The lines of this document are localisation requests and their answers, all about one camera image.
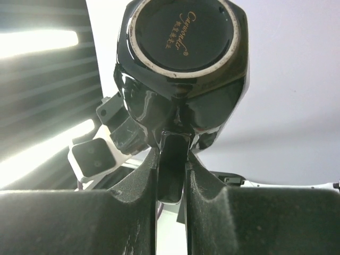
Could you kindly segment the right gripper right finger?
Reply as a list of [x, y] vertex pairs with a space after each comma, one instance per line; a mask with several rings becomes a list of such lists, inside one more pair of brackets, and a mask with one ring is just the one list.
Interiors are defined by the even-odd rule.
[[227, 186], [185, 166], [188, 254], [339, 254], [339, 192]]

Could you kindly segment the black cup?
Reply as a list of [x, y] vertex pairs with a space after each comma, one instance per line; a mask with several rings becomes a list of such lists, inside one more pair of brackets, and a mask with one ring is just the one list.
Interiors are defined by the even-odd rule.
[[114, 80], [159, 150], [158, 200], [178, 203], [189, 153], [209, 148], [249, 87], [245, 11], [231, 1], [131, 1]]

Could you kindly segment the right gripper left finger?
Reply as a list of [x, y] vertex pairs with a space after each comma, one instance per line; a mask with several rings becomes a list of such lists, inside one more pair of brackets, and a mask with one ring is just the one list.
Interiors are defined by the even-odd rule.
[[1, 254], [155, 254], [159, 150], [109, 190], [1, 193]]

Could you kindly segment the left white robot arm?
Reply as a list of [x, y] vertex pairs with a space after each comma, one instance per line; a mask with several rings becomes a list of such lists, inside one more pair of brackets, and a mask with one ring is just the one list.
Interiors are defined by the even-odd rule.
[[245, 186], [339, 190], [339, 150], [321, 149], [312, 133], [250, 133], [222, 141], [203, 155], [222, 181]]

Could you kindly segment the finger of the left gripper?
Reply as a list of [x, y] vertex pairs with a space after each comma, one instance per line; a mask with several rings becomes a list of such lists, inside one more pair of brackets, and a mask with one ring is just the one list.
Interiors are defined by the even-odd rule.
[[108, 127], [109, 136], [121, 153], [136, 155], [148, 148], [144, 131], [125, 109], [119, 92], [103, 98], [96, 113], [101, 123]]

